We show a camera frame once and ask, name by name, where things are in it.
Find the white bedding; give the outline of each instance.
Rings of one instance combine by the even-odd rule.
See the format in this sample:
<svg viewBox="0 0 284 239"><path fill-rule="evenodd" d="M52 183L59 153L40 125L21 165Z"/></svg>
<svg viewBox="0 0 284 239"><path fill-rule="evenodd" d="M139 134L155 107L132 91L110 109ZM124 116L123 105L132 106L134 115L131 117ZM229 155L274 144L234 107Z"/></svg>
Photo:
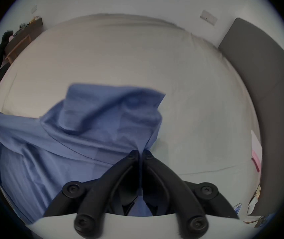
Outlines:
<svg viewBox="0 0 284 239"><path fill-rule="evenodd" d="M71 83L149 87L166 94L151 151L183 180L211 182L239 216L260 181L251 160L256 113L240 77L208 42L147 17L94 15L34 40L0 83L0 111L40 117Z"/></svg>

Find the blue bed sheet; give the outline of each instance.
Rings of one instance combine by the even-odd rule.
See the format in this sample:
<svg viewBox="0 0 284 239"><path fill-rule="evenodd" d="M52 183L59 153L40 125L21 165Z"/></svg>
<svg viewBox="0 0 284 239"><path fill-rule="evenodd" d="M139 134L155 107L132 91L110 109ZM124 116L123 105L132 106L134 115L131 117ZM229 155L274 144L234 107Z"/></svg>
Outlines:
<svg viewBox="0 0 284 239"><path fill-rule="evenodd" d="M0 112L0 185L25 223L41 218L68 181L101 177L155 142L164 94L138 87L71 85L42 117Z"/></svg>

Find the wooden desk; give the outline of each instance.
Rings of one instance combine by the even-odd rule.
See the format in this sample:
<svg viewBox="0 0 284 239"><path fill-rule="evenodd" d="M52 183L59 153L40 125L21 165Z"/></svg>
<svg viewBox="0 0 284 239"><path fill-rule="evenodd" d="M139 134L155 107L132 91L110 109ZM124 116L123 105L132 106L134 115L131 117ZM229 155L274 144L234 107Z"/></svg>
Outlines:
<svg viewBox="0 0 284 239"><path fill-rule="evenodd" d="M12 64L12 62L17 58L16 49L24 42L28 42L27 45L31 43L30 35L27 35L25 38L23 38L18 44L8 53L5 59L8 59L9 63Z"/></svg>

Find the wooden furniture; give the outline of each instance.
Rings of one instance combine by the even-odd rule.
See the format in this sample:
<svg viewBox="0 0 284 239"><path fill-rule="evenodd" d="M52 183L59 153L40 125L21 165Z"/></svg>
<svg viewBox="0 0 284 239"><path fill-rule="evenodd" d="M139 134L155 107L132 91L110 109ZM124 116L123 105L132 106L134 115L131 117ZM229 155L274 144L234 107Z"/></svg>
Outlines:
<svg viewBox="0 0 284 239"><path fill-rule="evenodd" d="M6 59L12 64L17 56L43 32L42 18L20 30L4 49Z"/></svg>
<svg viewBox="0 0 284 239"><path fill-rule="evenodd" d="M22 44L27 42L29 45L31 43L31 37L30 35L27 35L25 38L23 38L18 44L8 53L5 59L8 59L9 63L12 64L12 62L17 58L16 49Z"/></svg>

